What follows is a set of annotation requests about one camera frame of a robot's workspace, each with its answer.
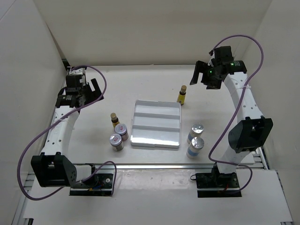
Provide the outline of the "red lid spice jar front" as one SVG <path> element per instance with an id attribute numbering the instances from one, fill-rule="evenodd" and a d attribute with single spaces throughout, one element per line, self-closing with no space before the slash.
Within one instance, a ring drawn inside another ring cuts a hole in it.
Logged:
<path id="1" fill-rule="evenodd" d="M 111 135 L 110 144 L 111 144 L 114 151 L 121 151 L 124 148 L 122 138 L 119 134 Z"/>

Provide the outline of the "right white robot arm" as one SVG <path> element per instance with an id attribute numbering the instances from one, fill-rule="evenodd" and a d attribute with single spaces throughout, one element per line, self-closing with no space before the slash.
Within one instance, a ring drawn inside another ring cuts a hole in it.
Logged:
<path id="1" fill-rule="evenodd" d="M 264 145 L 273 121 L 265 118 L 258 108 L 248 85 L 247 69 L 243 61 L 228 61 L 219 65 L 215 61 L 197 61 L 191 85 L 198 82 L 199 74 L 202 74 L 201 82 L 208 89 L 219 89 L 224 84 L 235 107 L 233 119 L 237 120 L 237 124 L 231 130 L 225 130 L 229 147 L 220 159 L 215 160 L 210 176 L 212 185 L 220 188 L 247 155 Z"/>

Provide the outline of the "red lid spice jar rear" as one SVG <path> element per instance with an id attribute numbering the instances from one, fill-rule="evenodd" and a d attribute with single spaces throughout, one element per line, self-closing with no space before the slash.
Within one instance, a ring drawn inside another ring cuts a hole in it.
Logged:
<path id="1" fill-rule="evenodd" d="M 122 138 L 122 141 L 126 141 L 128 139 L 128 129 L 127 126 L 123 123 L 119 123 L 114 128 L 115 133 L 119 134 Z"/>

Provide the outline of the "white divided tray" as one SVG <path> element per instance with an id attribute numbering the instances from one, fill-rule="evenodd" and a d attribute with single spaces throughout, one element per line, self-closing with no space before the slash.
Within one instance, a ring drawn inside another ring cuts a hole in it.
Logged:
<path id="1" fill-rule="evenodd" d="M 130 142 L 143 148 L 177 149 L 181 141 L 180 127 L 180 103 L 137 100 Z"/>

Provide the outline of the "blue label jar front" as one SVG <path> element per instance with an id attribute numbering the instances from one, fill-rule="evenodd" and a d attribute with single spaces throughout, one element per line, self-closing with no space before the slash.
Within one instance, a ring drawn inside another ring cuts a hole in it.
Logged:
<path id="1" fill-rule="evenodd" d="M 194 137 L 187 149 L 186 155 L 189 158 L 195 158 L 199 155 L 200 151 L 204 147 L 204 140 L 201 137 Z"/>

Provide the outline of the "blue label jar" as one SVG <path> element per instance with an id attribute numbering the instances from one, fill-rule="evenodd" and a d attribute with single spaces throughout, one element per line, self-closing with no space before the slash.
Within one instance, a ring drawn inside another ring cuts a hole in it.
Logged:
<path id="1" fill-rule="evenodd" d="M 204 147 L 204 140 L 201 137 L 194 137 L 187 149 L 186 155 L 189 158 L 195 158 L 199 155 L 200 151 Z"/>
<path id="2" fill-rule="evenodd" d="M 204 126 L 201 123 L 194 123 L 187 136 L 187 143 L 190 144 L 194 137 L 200 137 L 204 132 Z"/>

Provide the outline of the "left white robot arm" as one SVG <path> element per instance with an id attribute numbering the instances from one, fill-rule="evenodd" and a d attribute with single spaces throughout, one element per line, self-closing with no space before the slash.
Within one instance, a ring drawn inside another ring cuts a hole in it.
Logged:
<path id="1" fill-rule="evenodd" d="M 92 188 L 98 183 L 91 167 L 76 167 L 68 159 L 71 134 L 80 114 L 80 107 L 101 95 L 96 79 L 86 81 L 82 69 L 66 76 L 66 86 L 60 90 L 55 104 L 54 127 L 48 132 L 40 155 L 33 156 L 31 166 L 41 187 L 74 187 L 78 181 Z"/>

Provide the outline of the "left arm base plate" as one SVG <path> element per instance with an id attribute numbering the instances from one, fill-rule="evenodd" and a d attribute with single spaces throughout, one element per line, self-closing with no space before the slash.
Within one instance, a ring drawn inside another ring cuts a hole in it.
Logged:
<path id="1" fill-rule="evenodd" d="M 112 196 L 114 172 L 96 173 L 86 182 L 76 183 L 70 188 L 70 196 Z"/>

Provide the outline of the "blue label jar rear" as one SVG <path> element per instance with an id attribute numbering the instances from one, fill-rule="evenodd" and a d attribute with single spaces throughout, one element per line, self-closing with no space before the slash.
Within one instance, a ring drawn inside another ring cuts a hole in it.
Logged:
<path id="1" fill-rule="evenodd" d="M 194 123 L 187 136 L 187 143 L 190 144 L 194 137 L 200 137 L 204 132 L 204 126 L 201 123 Z"/>

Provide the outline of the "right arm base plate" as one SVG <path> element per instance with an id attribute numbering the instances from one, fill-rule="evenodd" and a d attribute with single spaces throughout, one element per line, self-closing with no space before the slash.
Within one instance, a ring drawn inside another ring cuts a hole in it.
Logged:
<path id="1" fill-rule="evenodd" d="M 242 197 L 235 172 L 216 180 L 214 180 L 212 173 L 196 173 L 195 181 L 198 198 Z"/>

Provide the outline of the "yellow bottle near left arm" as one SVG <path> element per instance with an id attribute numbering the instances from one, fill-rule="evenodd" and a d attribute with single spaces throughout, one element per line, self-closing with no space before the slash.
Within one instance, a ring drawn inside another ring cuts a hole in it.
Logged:
<path id="1" fill-rule="evenodd" d="M 117 124 L 120 124 L 119 118 L 117 117 L 116 113 L 113 112 L 110 114 L 110 116 L 113 127 L 116 127 Z"/>

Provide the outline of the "red lid spice jar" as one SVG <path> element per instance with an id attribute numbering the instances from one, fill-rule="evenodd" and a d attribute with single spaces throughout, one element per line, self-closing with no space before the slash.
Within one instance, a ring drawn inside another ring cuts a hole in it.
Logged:
<path id="1" fill-rule="evenodd" d="M 114 128 L 115 133 L 119 134 L 122 138 L 122 141 L 126 141 L 128 139 L 128 129 L 127 126 L 123 123 L 119 123 Z"/>
<path id="2" fill-rule="evenodd" d="M 114 151 L 121 151 L 124 148 L 122 138 L 119 134 L 111 135 L 110 144 L 111 144 Z"/>

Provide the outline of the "yellow bottle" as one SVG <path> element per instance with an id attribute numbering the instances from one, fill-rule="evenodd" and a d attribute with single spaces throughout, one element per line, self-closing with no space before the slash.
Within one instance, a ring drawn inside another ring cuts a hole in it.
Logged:
<path id="1" fill-rule="evenodd" d="M 182 85 L 177 97 L 177 102 L 180 103 L 180 105 L 184 105 L 186 91 L 187 91 L 186 85 Z"/>

